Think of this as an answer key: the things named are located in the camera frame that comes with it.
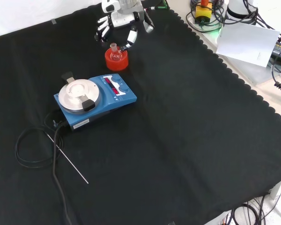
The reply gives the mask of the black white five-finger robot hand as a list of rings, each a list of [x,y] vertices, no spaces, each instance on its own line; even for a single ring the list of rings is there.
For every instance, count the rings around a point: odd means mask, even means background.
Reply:
[[[136,22],[142,22],[147,33],[155,27],[140,0],[103,0],[101,6],[106,16],[97,21],[95,40],[107,42],[111,31],[130,25],[126,44],[120,47],[121,51],[126,51],[135,43],[138,35]]]

